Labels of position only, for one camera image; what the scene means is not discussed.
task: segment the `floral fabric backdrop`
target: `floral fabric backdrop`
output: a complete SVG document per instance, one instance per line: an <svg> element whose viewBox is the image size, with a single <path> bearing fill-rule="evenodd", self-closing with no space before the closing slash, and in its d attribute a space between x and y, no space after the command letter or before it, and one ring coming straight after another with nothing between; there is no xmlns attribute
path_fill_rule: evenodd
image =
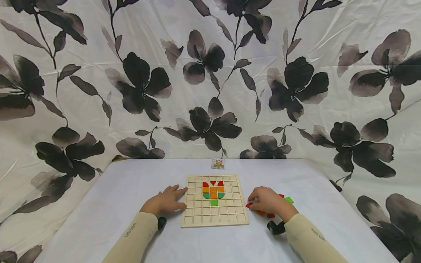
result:
<svg viewBox="0 0 421 263"><path fill-rule="evenodd" d="M213 157L315 161L420 262L420 10L0 0L0 262L33 262L113 159Z"/></svg>

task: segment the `child's hand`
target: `child's hand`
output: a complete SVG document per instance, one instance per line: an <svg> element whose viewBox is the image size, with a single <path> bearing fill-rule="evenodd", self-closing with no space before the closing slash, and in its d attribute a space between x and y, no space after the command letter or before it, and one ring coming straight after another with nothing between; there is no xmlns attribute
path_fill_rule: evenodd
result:
<svg viewBox="0 0 421 263"><path fill-rule="evenodd" d="M186 193L187 187L177 190L178 188L179 185L169 186L164 192L159 192L156 196L145 202L140 212L158 216L160 212L174 212L178 209L186 209L186 204L177 202L177 200Z"/></svg>
<svg viewBox="0 0 421 263"><path fill-rule="evenodd" d="M248 201L251 202L256 198L258 199L258 202L255 202L250 206L251 210L260 210L269 214L277 214L285 223L294 215L298 214L295 206L280 197L269 187L261 186L255 188L248 197Z"/></svg>

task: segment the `child's left hand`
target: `child's left hand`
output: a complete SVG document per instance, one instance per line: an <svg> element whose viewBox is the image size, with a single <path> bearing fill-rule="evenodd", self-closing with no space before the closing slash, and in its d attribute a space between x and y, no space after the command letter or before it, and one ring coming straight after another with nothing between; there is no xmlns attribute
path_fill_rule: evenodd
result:
<svg viewBox="0 0 421 263"><path fill-rule="evenodd" d="M186 193L187 187L177 190L178 188L179 185L169 186L164 192L159 192L156 196L145 202L140 212L158 216L161 212L174 212L179 209L186 209L186 204L177 202L177 200Z"/></svg>

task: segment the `child's right hand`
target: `child's right hand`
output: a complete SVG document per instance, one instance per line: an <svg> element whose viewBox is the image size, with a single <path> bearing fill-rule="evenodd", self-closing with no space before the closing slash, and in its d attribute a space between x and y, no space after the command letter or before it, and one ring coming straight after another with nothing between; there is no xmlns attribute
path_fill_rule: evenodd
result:
<svg viewBox="0 0 421 263"><path fill-rule="evenodd" d="M248 197L248 201L251 202L256 198L258 201L250 206L251 210L260 210L269 214L277 214L285 223L298 214L295 206L280 197L269 187L261 186L255 188Z"/></svg>

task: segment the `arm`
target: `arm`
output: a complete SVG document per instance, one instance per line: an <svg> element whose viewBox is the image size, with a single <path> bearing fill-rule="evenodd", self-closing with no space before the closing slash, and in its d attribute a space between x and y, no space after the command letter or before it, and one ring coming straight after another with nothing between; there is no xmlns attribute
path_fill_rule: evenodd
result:
<svg viewBox="0 0 421 263"><path fill-rule="evenodd" d="M288 242L305 263L347 262L320 230L302 214L294 215L285 224L285 230Z"/></svg>
<svg viewBox="0 0 421 263"><path fill-rule="evenodd" d="M158 230L155 215L139 212L102 263L139 263L146 246Z"/></svg>
<svg viewBox="0 0 421 263"><path fill-rule="evenodd" d="M169 186L146 201L102 263L139 263L146 246L158 230L158 214L186 208L185 203L177 200L186 193L187 187L177 190L178 187Z"/></svg>
<svg viewBox="0 0 421 263"><path fill-rule="evenodd" d="M250 206L251 210L265 211L277 214L285 222L287 238L291 246L297 251L305 263L346 263L347 261L332 245L325 240L313 223L298 210L284 200L272 189L267 187L255 188L248 201L258 199Z"/></svg>

